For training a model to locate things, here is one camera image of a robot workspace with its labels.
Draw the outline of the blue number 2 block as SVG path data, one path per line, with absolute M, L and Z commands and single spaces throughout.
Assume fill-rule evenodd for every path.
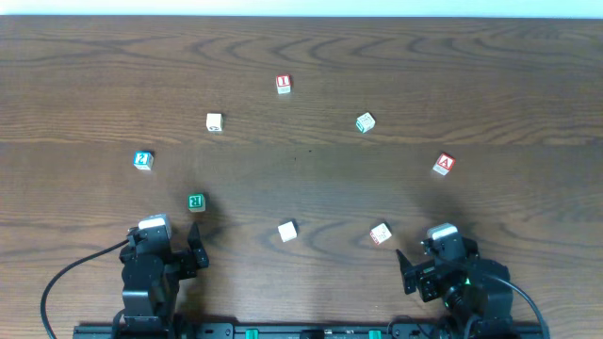
M 138 170 L 151 170 L 154 160 L 151 152 L 136 151 L 133 157 L 133 165 Z

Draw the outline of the red letter A block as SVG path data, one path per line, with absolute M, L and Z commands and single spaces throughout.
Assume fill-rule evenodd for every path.
M 432 170 L 446 176 L 456 163 L 456 159 L 447 153 L 441 153 L 434 163 Z

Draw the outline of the red letter I block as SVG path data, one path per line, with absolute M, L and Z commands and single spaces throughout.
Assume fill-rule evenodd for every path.
M 276 88 L 279 95 L 291 92 L 292 84 L 289 74 L 280 74 L 275 78 Z

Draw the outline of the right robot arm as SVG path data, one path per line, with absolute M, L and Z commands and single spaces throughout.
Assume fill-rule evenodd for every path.
M 516 338 L 511 307 L 509 269 L 480 258 L 477 242 L 450 234 L 422 242 L 431 259 L 412 265 L 397 250 L 404 293 L 417 291 L 421 299 L 443 301 L 449 312 L 438 320 L 431 338 Z

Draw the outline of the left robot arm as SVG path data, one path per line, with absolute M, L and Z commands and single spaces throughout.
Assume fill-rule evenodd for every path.
M 181 338 L 194 330 L 175 313 L 180 282 L 197 276 L 209 266 L 197 223 L 187 236 L 188 247 L 171 249 L 167 228 L 133 228 L 120 252 L 122 300 L 125 327 L 123 338 Z

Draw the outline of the green letter R block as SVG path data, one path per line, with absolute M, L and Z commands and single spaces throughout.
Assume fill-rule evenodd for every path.
M 187 208 L 192 213 L 204 212 L 206 202 L 203 193 L 191 194 L 187 197 Z

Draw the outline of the white block with red drawing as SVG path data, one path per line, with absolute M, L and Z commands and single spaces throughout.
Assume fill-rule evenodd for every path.
M 392 237 L 392 234 L 385 223 L 381 223 L 372 228 L 369 235 L 376 245 L 381 245 L 384 241 Z

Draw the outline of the plain white wooden block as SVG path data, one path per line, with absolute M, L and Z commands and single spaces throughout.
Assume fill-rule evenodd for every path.
M 298 236 L 296 225 L 293 221 L 279 225 L 277 230 L 283 242 L 293 240 Z

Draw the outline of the white block with black drawing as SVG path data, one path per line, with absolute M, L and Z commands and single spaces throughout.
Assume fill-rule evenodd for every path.
M 206 128 L 210 132 L 221 132 L 223 116 L 221 113 L 208 113 L 206 115 Z

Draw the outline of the white block with green drawing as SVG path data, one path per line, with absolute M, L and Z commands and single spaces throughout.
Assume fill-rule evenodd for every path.
M 376 121 L 369 112 L 366 112 L 356 119 L 356 127 L 363 134 L 371 130 L 375 124 Z

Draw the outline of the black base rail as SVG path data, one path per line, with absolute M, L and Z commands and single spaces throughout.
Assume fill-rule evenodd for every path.
M 328 326 L 328 325 L 233 325 L 203 323 L 188 326 L 172 334 L 143 333 L 125 327 L 117 332 L 107 326 L 77 326 L 73 339 L 110 338 L 188 338 L 188 339 L 414 339 L 446 338 L 447 335 L 431 324 L 393 323 L 388 326 Z

